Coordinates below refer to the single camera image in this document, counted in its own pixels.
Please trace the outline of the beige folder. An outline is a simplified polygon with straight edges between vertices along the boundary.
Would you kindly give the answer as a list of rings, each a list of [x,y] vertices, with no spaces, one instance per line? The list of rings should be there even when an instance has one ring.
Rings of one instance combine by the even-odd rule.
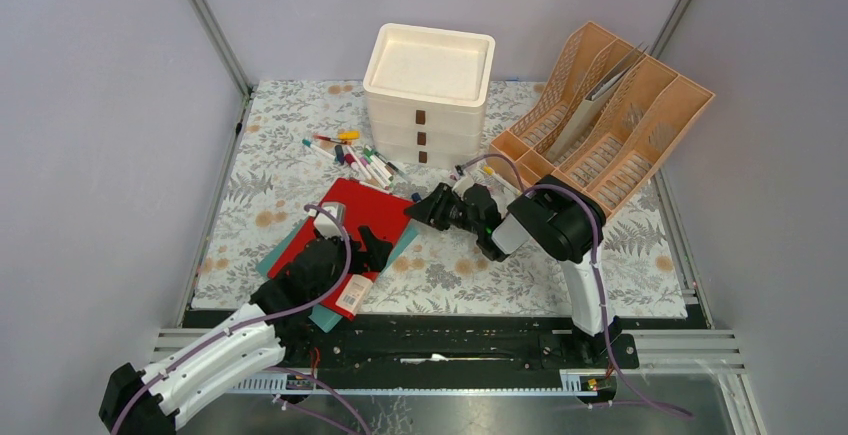
[[[623,48],[622,42],[614,42],[590,66],[578,87],[576,99],[569,107],[569,116],[545,154],[548,161],[556,162],[561,158],[594,123],[624,75],[643,58],[646,45],[640,43],[627,53],[623,52]]]

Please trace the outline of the teal folder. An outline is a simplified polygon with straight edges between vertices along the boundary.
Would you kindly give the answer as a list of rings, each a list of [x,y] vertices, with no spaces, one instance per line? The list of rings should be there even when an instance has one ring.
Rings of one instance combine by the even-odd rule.
[[[301,220],[295,228],[270,251],[268,255],[256,264],[255,268],[259,274],[266,278],[270,277],[270,271],[272,270],[274,263],[282,256],[282,253],[290,245],[305,223],[305,219]],[[410,222],[401,235],[399,241],[394,245],[394,248],[388,257],[387,266],[390,266],[403,253],[403,251],[415,240],[417,235],[418,230],[415,228],[414,224]],[[325,332],[332,330],[342,320],[342,318],[343,316],[341,314],[338,314],[323,305],[314,307],[310,315],[310,319]]]

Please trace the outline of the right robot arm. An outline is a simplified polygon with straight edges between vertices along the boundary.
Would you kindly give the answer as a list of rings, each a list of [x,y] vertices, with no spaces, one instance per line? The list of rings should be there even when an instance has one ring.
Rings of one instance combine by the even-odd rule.
[[[488,188],[471,181],[439,184],[404,211],[439,231],[464,230],[481,253],[503,262],[529,242],[555,260],[571,300],[566,334],[498,335],[480,350],[451,350],[447,358],[521,363],[534,368],[635,369],[640,362],[632,338],[623,335],[609,305],[600,271],[603,209],[575,188],[544,176],[500,209]]]

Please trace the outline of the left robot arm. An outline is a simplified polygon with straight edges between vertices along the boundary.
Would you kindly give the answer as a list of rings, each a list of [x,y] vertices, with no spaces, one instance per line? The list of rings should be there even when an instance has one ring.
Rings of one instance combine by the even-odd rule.
[[[361,226],[356,236],[317,233],[276,276],[218,326],[142,369],[112,372],[98,411],[112,434],[174,434],[238,383],[280,362],[296,366],[310,340],[298,329],[342,281],[381,271],[394,245]]]

